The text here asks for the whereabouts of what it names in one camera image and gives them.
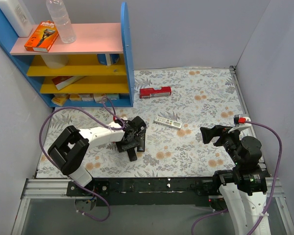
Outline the blue white small box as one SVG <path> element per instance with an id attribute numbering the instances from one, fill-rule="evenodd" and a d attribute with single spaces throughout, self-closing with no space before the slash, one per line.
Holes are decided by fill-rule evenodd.
<path id="1" fill-rule="evenodd" d="M 106 96 L 107 96 L 110 100 L 119 100 L 119 99 L 120 99 L 120 95 L 119 95 L 119 94 L 106 94 Z"/>

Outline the blue multicolour shelf unit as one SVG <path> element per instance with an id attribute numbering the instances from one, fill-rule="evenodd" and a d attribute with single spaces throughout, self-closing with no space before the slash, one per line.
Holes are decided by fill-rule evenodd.
<path id="1" fill-rule="evenodd" d="M 50 69 L 44 63 L 43 52 L 27 51 L 25 38 L 20 38 L 0 10 L 0 47 L 23 74 L 25 79 L 48 107 L 55 94 L 119 94 L 115 107 L 132 107 L 134 103 L 134 66 L 131 46 L 128 7 L 121 5 L 118 23 L 74 24 L 77 39 L 64 44 L 57 39 L 49 55 L 67 55 L 69 62 L 59 69 Z M 97 54 L 119 54 L 111 66 L 98 62 Z M 57 90 L 52 79 L 57 76 L 84 76 L 71 85 Z"/>

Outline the white cylinder container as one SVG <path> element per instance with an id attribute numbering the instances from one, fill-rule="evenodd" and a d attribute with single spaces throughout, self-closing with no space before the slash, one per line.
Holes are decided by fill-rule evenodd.
<path id="1" fill-rule="evenodd" d="M 69 62 L 67 55 L 41 55 L 46 66 L 50 69 L 59 69 L 66 66 Z"/>

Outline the red rectangular box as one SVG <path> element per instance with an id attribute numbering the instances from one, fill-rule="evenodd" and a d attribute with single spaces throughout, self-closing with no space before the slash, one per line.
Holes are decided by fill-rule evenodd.
<path id="1" fill-rule="evenodd" d="M 151 98 L 160 96 L 169 96 L 172 94 L 170 86 L 161 88 L 143 88 L 140 89 L 139 98 Z"/>

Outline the white plastic bottle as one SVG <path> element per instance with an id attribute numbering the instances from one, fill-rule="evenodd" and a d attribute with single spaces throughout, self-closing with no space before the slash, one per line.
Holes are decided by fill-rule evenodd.
<path id="1" fill-rule="evenodd" d="M 19 37 L 30 36 L 33 26 L 25 7 L 19 0 L 0 0 L 0 9 Z"/>

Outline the yellow white small box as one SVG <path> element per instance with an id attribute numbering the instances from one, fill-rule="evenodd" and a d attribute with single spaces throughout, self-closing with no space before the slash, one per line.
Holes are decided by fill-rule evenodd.
<path id="1" fill-rule="evenodd" d="M 70 101 L 82 101 L 82 98 L 80 97 L 79 94 L 70 94 L 69 100 Z"/>

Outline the floral patterned table mat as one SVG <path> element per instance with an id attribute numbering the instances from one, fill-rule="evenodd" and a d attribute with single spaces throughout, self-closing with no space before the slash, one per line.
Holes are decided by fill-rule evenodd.
<path id="1" fill-rule="evenodd" d="M 224 148 L 204 144 L 200 132 L 200 127 L 232 126 L 233 117 L 243 113 L 230 70 L 137 70 L 134 75 L 134 105 L 116 112 L 144 120 L 145 152 L 131 162 L 113 143 L 89 149 L 82 163 L 93 177 L 200 177 L 233 168 Z M 169 96 L 139 98 L 140 89 L 166 86 Z M 180 122 L 181 129 L 155 123 L 157 116 Z"/>

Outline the white red small box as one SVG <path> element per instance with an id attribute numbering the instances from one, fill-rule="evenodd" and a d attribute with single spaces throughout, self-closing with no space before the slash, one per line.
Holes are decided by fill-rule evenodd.
<path id="1" fill-rule="evenodd" d="M 96 103 L 102 103 L 102 99 L 106 96 L 106 94 L 93 94 L 93 99 Z"/>

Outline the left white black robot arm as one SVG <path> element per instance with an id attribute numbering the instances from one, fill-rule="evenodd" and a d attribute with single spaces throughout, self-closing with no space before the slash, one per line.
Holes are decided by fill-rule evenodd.
<path id="1" fill-rule="evenodd" d="M 115 143 L 118 152 L 127 152 L 131 162 L 137 160 L 135 148 L 140 145 L 140 136 L 147 125 L 142 118 L 116 120 L 107 127 L 77 129 L 68 126 L 48 149 L 48 155 L 65 176 L 77 182 L 82 195 L 94 192 L 93 178 L 82 161 L 88 149 L 107 143 Z"/>

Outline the red white flat box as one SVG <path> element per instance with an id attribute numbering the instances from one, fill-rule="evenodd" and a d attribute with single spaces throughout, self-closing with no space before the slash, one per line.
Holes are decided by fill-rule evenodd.
<path id="1" fill-rule="evenodd" d="M 84 78 L 84 76 L 57 76 L 51 81 L 57 90 L 61 90 L 82 78 Z"/>

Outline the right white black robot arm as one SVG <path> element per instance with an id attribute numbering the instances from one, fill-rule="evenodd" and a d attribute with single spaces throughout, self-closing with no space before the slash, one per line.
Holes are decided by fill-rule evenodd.
<path id="1" fill-rule="evenodd" d="M 216 125 L 201 127 L 202 140 L 208 144 L 217 138 L 215 147 L 222 146 L 234 163 L 232 170 L 218 170 L 213 175 L 212 190 L 223 196 L 237 235 L 269 235 L 266 171 L 259 166 L 261 143 L 252 136 L 240 138 L 250 124 L 234 127 Z"/>

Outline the clear plastic water bottle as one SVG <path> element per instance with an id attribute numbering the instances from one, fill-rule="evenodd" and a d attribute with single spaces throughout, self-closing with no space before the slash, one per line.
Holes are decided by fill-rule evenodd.
<path id="1" fill-rule="evenodd" d="M 62 0 L 47 0 L 46 6 L 62 42 L 65 44 L 75 42 L 76 34 L 64 2 Z"/>

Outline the black slim remote control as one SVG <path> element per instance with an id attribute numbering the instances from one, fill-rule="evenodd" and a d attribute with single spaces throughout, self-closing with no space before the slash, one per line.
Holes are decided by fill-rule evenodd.
<path id="1" fill-rule="evenodd" d="M 138 133 L 138 146 L 137 152 L 145 152 L 145 140 L 146 140 L 146 129 L 142 128 L 141 131 Z"/>

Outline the white air conditioner remote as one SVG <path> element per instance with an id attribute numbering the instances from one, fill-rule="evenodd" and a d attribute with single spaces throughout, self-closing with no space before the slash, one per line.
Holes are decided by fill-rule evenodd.
<path id="1" fill-rule="evenodd" d="M 168 119 L 165 117 L 160 117 L 160 116 L 157 116 L 154 119 L 154 122 L 157 124 L 160 124 L 160 125 L 164 125 L 166 127 L 177 129 L 177 130 L 180 130 L 181 126 L 182 126 L 182 124 L 180 122 L 177 122 L 175 120 L 171 120 L 171 119 Z"/>

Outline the orange razor box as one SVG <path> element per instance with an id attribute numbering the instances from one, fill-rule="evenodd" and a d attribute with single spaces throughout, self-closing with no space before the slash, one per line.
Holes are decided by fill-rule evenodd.
<path id="1" fill-rule="evenodd" d="M 24 47 L 27 51 L 49 52 L 59 33 L 54 22 L 40 22 Z"/>

